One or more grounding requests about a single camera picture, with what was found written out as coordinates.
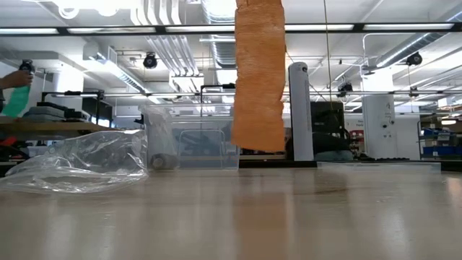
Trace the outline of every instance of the person's hand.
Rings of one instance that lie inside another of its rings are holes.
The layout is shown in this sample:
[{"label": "person's hand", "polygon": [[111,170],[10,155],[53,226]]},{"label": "person's hand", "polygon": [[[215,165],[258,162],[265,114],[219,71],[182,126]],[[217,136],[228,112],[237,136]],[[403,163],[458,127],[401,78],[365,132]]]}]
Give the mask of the person's hand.
[{"label": "person's hand", "polygon": [[33,77],[28,71],[15,71],[0,79],[0,88],[4,90],[11,87],[30,86]]}]

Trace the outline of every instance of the green spray bottle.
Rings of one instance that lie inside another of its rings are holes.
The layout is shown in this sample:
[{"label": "green spray bottle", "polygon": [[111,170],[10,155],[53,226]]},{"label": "green spray bottle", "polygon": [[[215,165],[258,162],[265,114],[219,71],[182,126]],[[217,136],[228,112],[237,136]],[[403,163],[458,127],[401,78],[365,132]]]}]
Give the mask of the green spray bottle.
[{"label": "green spray bottle", "polygon": [[[31,75],[35,74],[35,67],[32,65],[31,60],[23,60],[19,70],[27,71]],[[2,113],[5,116],[16,118],[26,108],[29,102],[29,92],[29,86],[15,88]]]}]

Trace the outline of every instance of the clear plastic storage bin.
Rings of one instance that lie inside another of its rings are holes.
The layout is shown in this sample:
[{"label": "clear plastic storage bin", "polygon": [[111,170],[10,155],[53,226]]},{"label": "clear plastic storage bin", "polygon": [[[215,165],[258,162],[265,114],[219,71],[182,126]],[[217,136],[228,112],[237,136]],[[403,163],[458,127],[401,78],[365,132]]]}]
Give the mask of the clear plastic storage bin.
[{"label": "clear plastic storage bin", "polygon": [[173,113],[178,106],[148,105],[141,109],[151,169],[239,168],[240,149],[231,144],[232,116],[200,116],[198,106],[192,107],[196,114],[187,116]]}]

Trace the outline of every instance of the white wall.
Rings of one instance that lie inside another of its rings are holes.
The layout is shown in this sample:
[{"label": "white wall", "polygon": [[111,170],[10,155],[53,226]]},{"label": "white wall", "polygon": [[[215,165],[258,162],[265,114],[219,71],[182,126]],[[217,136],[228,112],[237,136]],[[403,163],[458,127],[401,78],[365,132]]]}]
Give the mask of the white wall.
[{"label": "white wall", "polygon": [[[396,115],[396,130],[398,132],[398,156],[411,160],[420,160],[419,133],[417,124],[419,116]],[[345,115],[345,129],[348,131],[364,130],[362,115]]]},{"label": "white wall", "polygon": [[[10,74],[16,70],[18,70],[18,68],[14,68],[13,66],[0,62],[0,77]],[[32,83],[32,86],[30,88],[29,103],[27,104],[26,109],[24,109],[24,111],[20,114],[20,116],[28,112],[29,108],[37,105],[37,102],[39,102],[42,98],[42,89],[43,89],[43,79],[40,77],[35,77]],[[49,81],[45,81],[45,90],[53,91],[53,83]],[[5,97],[5,103],[8,103],[12,92],[13,92],[13,89],[8,89],[8,90],[3,91],[3,95]]]}]

